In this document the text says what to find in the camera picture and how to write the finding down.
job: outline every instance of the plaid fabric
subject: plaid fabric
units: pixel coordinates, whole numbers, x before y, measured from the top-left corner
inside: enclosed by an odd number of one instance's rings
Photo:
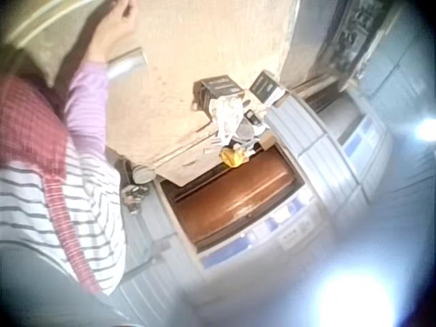
[[[53,227],[79,282],[98,292],[71,223],[62,185],[68,131],[37,89],[16,77],[0,80],[0,164],[34,164],[43,176]]]

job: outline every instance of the brown wooden panel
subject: brown wooden panel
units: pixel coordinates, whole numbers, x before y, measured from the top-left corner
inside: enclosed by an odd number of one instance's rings
[[[273,147],[174,204],[194,243],[250,215],[289,187],[295,174]]]

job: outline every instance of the person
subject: person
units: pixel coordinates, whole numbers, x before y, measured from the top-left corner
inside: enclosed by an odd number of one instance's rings
[[[26,249],[92,294],[111,294],[125,268],[120,176],[104,157],[106,66],[137,15],[136,0],[112,2],[70,84],[63,121],[34,85],[0,81],[0,250]]]

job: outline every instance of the hand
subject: hand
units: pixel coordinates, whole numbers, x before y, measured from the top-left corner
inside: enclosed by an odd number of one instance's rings
[[[110,49],[132,34],[138,17],[138,0],[112,0],[110,12],[98,24],[85,59],[105,63]]]

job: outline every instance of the purple sleeve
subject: purple sleeve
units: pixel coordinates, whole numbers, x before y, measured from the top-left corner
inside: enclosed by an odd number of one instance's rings
[[[65,124],[79,153],[104,154],[108,85],[106,65],[85,62],[69,87]]]

